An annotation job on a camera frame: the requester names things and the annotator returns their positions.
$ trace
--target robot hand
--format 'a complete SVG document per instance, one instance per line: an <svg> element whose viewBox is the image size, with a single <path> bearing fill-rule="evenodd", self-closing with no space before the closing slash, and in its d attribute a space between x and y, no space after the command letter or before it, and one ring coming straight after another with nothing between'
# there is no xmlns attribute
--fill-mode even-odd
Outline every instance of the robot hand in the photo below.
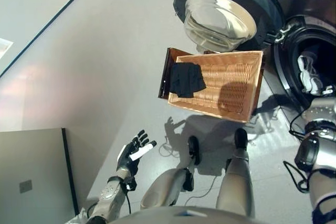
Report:
<svg viewBox="0 0 336 224"><path fill-rule="evenodd" d="M117 171L127 169L133 177L138 172L140 157L151 150L156 145L156 141L149 143L148 135L145 130L141 130L133 140L124 145L118 155Z"/></svg>

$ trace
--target washing machine door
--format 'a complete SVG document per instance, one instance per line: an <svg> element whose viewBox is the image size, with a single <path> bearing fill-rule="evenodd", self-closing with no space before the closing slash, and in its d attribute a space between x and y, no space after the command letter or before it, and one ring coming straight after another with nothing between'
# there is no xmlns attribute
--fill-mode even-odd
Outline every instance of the washing machine door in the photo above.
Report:
<svg viewBox="0 0 336 224"><path fill-rule="evenodd" d="M285 25L277 0L174 0L174 8L190 39L214 52L266 48Z"/></svg>

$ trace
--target wall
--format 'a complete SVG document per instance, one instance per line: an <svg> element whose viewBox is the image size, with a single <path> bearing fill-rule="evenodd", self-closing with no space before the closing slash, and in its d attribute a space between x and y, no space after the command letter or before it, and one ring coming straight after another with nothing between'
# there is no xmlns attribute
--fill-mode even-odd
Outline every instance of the wall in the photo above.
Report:
<svg viewBox="0 0 336 224"><path fill-rule="evenodd" d="M0 0L0 38L14 42L0 59L0 74L69 0Z"/></svg>

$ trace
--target black cable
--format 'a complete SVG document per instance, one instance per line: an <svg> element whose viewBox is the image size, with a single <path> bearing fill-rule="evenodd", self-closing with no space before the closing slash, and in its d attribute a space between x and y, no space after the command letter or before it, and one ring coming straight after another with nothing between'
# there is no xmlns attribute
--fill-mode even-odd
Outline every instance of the black cable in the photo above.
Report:
<svg viewBox="0 0 336 224"><path fill-rule="evenodd" d="M287 171L289 172L289 175L291 176L296 188L299 190L299 192L303 193L303 194L306 194L309 192L309 183L308 183L308 180L307 178L303 175L303 173L298 169L296 168L295 166L293 166L291 163L287 162L287 161L283 161L283 165L285 166L285 168L287 169ZM294 176L293 176L293 173L291 172L291 170L289 169L289 167L292 167L301 177L302 177L302 180L299 181L298 183L296 182Z"/></svg>
<svg viewBox="0 0 336 224"><path fill-rule="evenodd" d="M129 211L129 212L130 212L130 214L131 214L132 212L131 212L131 204L130 204L130 199L128 198L128 194L127 194L127 193L125 194L125 196L126 196L127 203L128 203L128 211Z"/></svg>
<svg viewBox="0 0 336 224"><path fill-rule="evenodd" d="M89 212L90 210L92 209L92 207L96 206L98 204L98 201L96 203L93 203L89 208L88 208L88 211L86 212L86 217L88 217L88 219L90 218L89 216Z"/></svg>
<svg viewBox="0 0 336 224"><path fill-rule="evenodd" d="M212 183L211 183L210 189L209 189L205 194L203 194L203 195L201 195L201 196L192 196L192 197L190 197L189 199L187 199L187 201L185 202L184 206L186 206L187 203L188 203L188 201L191 200L192 198L203 198L203 197L207 196L208 193L210 193L212 187L214 186L214 183L215 183L216 178L217 178L217 176L214 177L214 180L213 180Z"/></svg>
<svg viewBox="0 0 336 224"><path fill-rule="evenodd" d="M335 177L336 178L336 171L334 170L329 170L329 169L326 169L326 168L319 168L319 169L315 169L315 170L312 170L308 177L306 178L303 173L298 169L296 168L295 166L293 166L291 163L287 162L287 161L283 161L283 164L285 166L285 168L287 169L287 171L289 172L289 175L291 176L296 188L299 190L299 192L303 193L303 194L306 194L309 192L309 180L311 178L311 176L314 174L314 173L317 173L317 172L320 172L324 175L328 174L327 176L328 177ZM298 183L296 182L294 176L293 176L293 173L290 171L289 167L292 167L301 177L302 177L302 180L300 180Z"/></svg>
<svg viewBox="0 0 336 224"><path fill-rule="evenodd" d="M128 211L129 211L129 213L131 214L131 213L132 213L132 211L131 211L131 203L130 203L130 199L128 198L128 190L127 190L127 187L126 187L126 184L125 184L124 180L122 180L122 181L120 182L120 188L121 188L122 192L123 192L123 193L125 194L125 196L126 196L127 203L128 203Z"/></svg>
<svg viewBox="0 0 336 224"><path fill-rule="evenodd" d="M299 118L303 114L304 111L305 110L302 110L289 124L289 134L295 136L300 142L302 142L305 135L300 133L300 132L294 131L293 130L293 123L297 118Z"/></svg>

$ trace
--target power outlet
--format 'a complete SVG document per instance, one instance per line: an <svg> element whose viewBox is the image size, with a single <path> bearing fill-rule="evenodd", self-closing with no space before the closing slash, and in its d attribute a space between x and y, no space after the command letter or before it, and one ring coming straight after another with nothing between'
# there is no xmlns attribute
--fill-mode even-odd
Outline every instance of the power outlet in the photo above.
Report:
<svg viewBox="0 0 336 224"><path fill-rule="evenodd" d="M31 179L30 180L27 180L27 181L24 181L24 182L21 182L19 184L19 187L20 187L20 193L23 194L27 191L30 191L33 189L33 184L32 184L32 181Z"/></svg>

